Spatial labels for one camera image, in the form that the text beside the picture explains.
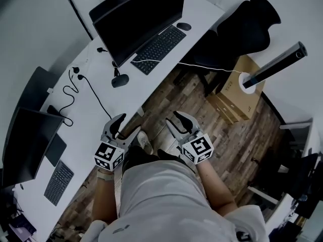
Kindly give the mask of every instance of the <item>black monitor screen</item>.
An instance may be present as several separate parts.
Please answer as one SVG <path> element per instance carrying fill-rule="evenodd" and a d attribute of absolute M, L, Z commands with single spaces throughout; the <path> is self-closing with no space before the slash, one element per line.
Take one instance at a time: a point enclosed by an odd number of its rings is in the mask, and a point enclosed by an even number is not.
<path fill-rule="evenodd" d="M 36 177 L 44 154 L 63 118 L 19 108 L 5 145 L 3 187 Z"/>
<path fill-rule="evenodd" d="M 184 0 L 129 0 L 94 22 L 118 66 L 182 17 Z"/>

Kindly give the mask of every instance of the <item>black chair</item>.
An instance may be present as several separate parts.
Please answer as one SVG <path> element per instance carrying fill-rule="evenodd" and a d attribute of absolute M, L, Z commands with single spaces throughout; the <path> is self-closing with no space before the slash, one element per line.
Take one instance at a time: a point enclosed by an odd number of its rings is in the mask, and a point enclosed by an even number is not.
<path fill-rule="evenodd" d="M 219 24 L 217 33 L 208 30 L 206 34 L 183 57 L 181 63 L 210 68 L 232 70 L 239 56 L 259 52 L 270 44 L 268 28 L 281 23 L 274 7 L 267 0 L 244 1 L 237 10 Z M 230 75 L 230 72 L 183 66 L 174 80 L 177 85 L 188 71 L 195 72 L 201 79 L 205 96 Z M 208 83 L 205 75 L 217 72 Z"/>

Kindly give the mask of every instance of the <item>computer mouse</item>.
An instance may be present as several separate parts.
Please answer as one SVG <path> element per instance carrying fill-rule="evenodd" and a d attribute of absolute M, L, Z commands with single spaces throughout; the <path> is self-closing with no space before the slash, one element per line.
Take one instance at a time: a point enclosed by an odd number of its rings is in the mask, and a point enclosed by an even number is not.
<path fill-rule="evenodd" d="M 111 80 L 111 84 L 114 88 L 124 86 L 129 82 L 128 75 L 119 75 Z"/>
<path fill-rule="evenodd" d="M 189 25 L 188 23 L 185 23 L 185 22 L 179 22 L 176 25 L 176 27 L 181 29 L 181 30 L 185 30 L 185 31 L 189 31 L 190 29 L 192 29 L 192 26 Z"/>

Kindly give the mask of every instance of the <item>white t-shirt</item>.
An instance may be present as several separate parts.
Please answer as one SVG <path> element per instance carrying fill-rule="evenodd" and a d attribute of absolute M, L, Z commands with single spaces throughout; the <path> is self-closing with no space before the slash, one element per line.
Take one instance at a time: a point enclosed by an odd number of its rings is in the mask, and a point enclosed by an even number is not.
<path fill-rule="evenodd" d="M 175 161 L 128 169 L 120 218 L 94 221 L 81 242 L 269 241 L 260 208 L 241 207 L 225 217 L 209 206 L 194 173 Z"/>

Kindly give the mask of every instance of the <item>shoe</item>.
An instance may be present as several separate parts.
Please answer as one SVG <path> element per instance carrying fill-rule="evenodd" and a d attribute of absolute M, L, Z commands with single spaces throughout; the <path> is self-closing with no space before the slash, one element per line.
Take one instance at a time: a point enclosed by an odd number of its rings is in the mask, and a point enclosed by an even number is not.
<path fill-rule="evenodd" d="M 153 154 L 153 148 L 152 145 L 149 142 L 149 138 L 147 134 L 144 131 L 140 131 L 137 134 L 137 140 L 139 143 L 139 146 L 149 155 Z"/>

